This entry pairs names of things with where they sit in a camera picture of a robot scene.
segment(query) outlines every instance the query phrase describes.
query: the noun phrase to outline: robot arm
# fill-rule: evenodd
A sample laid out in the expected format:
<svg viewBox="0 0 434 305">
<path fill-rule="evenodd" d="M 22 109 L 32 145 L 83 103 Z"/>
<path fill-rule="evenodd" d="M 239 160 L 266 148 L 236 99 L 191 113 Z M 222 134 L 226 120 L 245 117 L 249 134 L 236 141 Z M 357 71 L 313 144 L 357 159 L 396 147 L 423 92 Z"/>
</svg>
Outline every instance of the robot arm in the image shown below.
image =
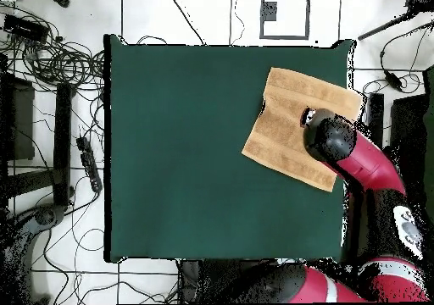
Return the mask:
<svg viewBox="0 0 434 305">
<path fill-rule="evenodd" d="M 306 151 L 367 192 L 368 252 L 359 270 L 360 292 L 373 301 L 428 300 L 418 268 L 423 238 L 395 167 L 343 117 L 308 111 L 302 119 Z"/>
</svg>

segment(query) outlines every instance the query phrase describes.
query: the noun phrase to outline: white tile floor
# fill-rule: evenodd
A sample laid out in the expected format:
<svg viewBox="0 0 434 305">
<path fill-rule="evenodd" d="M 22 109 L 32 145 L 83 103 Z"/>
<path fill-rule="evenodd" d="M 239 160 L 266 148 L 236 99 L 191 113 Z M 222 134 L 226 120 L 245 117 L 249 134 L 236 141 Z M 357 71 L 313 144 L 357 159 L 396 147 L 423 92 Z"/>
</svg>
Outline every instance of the white tile floor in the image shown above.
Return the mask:
<svg viewBox="0 0 434 305">
<path fill-rule="evenodd" d="M 369 31 L 378 25 L 386 23 L 394 16 L 406 12 L 405 0 L 310 0 L 310 37 L 308 41 L 273 41 L 259 40 L 259 6 L 260 0 L 177 0 L 186 11 L 192 26 L 198 31 L 203 40 L 209 45 L 227 45 L 231 40 L 239 46 L 318 46 L 329 47 L 338 38 L 356 39 L 360 34 Z M 199 40 L 188 27 L 178 8 L 172 0 L 70 0 L 69 8 L 61 8 L 52 0 L 19 0 L 17 7 L 29 10 L 40 17 L 54 23 L 60 35 L 66 41 L 77 42 L 86 45 L 95 54 L 103 49 L 103 34 L 122 35 L 129 43 L 136 43 L 145 35 L 164 38 L 168 43 L 198 44 Z M 230 8 L 236 10 L 232 14 L 230 26 Z M 379 53 L 384 44 L 393 37 L 403 34 L 410 29 L 432 19 L 432 14 L 419 14 L 411 21 L 396 25 L 380 34 L 374 35 L 363 42 L 359 42 L 354 54 L 354 88 L 361 91 L 364 85 L 372 80 L 383 78 L 380 72 Z M 406 36 L 392 43 L 386 51 L 384 63 L 389 69 L 409 69 L 411 66 L 417 44 L 423 31 L 418 31 L 411 36 Z M 157 40 L 148 38 L 145 43 L 157 43 Z M 420 45 L 418 58 L 415 61 L 415 69 L 426 69 L 434 64 L 433 38 L 430 32 Z M 415 84 L 409 84 L 409 89 L 415 88 Z M 385 94 L 385 126 L 389 124 L 390 107 L 394 98 L 405 96 L 393 89 L 386 88 Z M 415 94 L 423 93 L 420 86 Z M 95 92 L 82 93 L 87 98 L 93 99 Z M 55 108 L 55 97 L 51 93 L 36 94 L 35 105 L 45 113 L 52 114 Z M 90 124 L 89 103 L 76 96 L 73 100 L 73 109 L 81 118 Z M 35 110 L 35 121 L 45 119 L 53 128 L 53 117 Z M 103 111 L 97 116 L 100 125 L 103 126 Z M 80 120 L 73 115 L 72 134 L 79 135 Z M 388 141 L 388 131 L 385 132 L 385 144 Z M 45 123 L 34 124 L 34 139 L 40 146 L 42 154 L 53 165 L 53 133 L 49 131 Z M 95 151 L 99 166 L 102 168 L 103 150 L 93 137 L 92 146 Z M 16 173 L 34 170 L 32 166 L 43 166 L 38 155 L 31 161 L 18 161 Z M 71 166 L 78 169 L 71 170 L 71 183 L 74 185 L 83 175 L 80 153 L 75 147 L 71 148 Z M 19 196 L 10 201 L 11 208 L 15 205 L 16 212 L 34 205 L 42 196 L 50 190 L 34 191 Z M 77 189 L 76 205 L 81 205 L 92 199 L 92 192 L 87 180 L 82 180 Z M 91 228 L 103 230 L 103 193 L 81 218 L 75 226 L 75 236 L 80 239 Z M 87 252 L 77 245 L 70 231 L 72 221 L 78 220 L 83 210 L 74 218 L 70 216 L 53 229 L 50 241 L 51 249 L 47 252 L 49 258 L 61 269 L 69 272 L 69 284 L 60 296 L 58 302 L 65 304 L 77 304 L 76 295 L 68 298 L 73 292 L 74 271 L 94 274 L 82 274 L 80 296 L 92 288 L 114 285 L 119 277 L 121 281 L 128 282 L 133 288 L 149 293 L 150 295 L 162 293 L 167 295 L 176 281 L 176 266 L 173 261 L 152 259 L 127 259 L 121 264 L 105 263 L 102 250 Z M 44 260 L 42 249 L 47 241 L 47 233 L 41 234 L 33 251 L 33 284 L 37 293 L 50 293 L 52 301 L 57 296 L 65 278 L 63 274 L 44 271 L 52 270 Z M 94 230 L 82 240 L 81 245 L 97 249 L 103 244 L 103 234 Z M 116 304 L 140 303 L 146 299 L 140 293 L 133 291 L 127 285 L 121 284 L 118 289 L 114 286 L 106 291 L 92 291 L 84 298 L 86 304 Z"/>
</svg>

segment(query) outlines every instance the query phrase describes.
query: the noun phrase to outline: black stand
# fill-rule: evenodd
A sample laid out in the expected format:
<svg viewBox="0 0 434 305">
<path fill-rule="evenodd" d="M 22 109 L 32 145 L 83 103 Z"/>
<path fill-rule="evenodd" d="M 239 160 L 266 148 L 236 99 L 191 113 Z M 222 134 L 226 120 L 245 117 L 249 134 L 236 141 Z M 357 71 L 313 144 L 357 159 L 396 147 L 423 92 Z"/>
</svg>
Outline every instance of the black stand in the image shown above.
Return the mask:
<svg viewBox="0 0 434 305">
<path fill-rule="evenodd" d="M 390 28 L 408 19 L 412 19 L 420 12 L 434 11 L 434 0 L 407 0 L 405 6 L 408 7 L 406 14 L 403 14 L 402 16 L 399 16 L 396 19 L 387 22 L 385 25 L 381 25 L 380 27 L 375 28 L 374 30 L 366 32 L 362 36 L 359 36 L 358 40 L 362 41 L 365 38 L 368 38 L 383 30 L 386 30 L 387 28 Z"/>
<path fill-rule="evenodd" d="M 0 303 L 33 304 L 31 298 L 31 244 L 35 237 L 59 224 L 69 205 L 71 98 L 69 84 L 59 84 L 54 129 L 54 167 L 8 176 L 7 153 L 13 128 L 11 105 L 14 77 L 0 70 Z M 8 200 L 53 186 L 53 204 L 10 217 Z"/>
</svg>

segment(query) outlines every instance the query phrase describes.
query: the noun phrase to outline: metal frame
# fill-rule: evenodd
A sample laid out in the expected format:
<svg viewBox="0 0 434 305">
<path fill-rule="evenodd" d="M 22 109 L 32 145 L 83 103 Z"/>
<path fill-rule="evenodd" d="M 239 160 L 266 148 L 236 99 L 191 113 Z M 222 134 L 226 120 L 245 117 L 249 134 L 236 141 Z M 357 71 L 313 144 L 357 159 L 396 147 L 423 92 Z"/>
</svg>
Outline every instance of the metal frame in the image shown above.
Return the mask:
<svg viewBox="0 0 434 305">
<path fill-rule="evenodd" d="M 306 0 L 306 22 L 304 36 L 267 36 L 264 35 L 264 22 L 265 22 L 265 0 L 261 0 L 261 12 L 260 12 L 260 30 L 259 39 L 261 40 L 305 40 L 309 39 L 310 32 L 310 0 Z"/>
</svg>

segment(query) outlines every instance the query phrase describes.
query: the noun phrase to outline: cloth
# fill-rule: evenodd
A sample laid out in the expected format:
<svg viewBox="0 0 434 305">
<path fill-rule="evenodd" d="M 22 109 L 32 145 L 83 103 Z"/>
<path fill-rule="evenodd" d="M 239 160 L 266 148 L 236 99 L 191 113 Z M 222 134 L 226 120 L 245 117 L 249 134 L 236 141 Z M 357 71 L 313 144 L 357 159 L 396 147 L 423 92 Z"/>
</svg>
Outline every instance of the cloth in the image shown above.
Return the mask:
<svg viewBox="0 0 434 305">
<path fill-rule="evenodd" d="M 316 188 L 332 191 L 336 174 L 309 156 L 300 123 L 306 108 L 330 109 L 355 120 L 360 95 L 289 69 L 272 68 L 264 90 L 264 112 L 256 120 L 242 154 Z"/>
</svg>

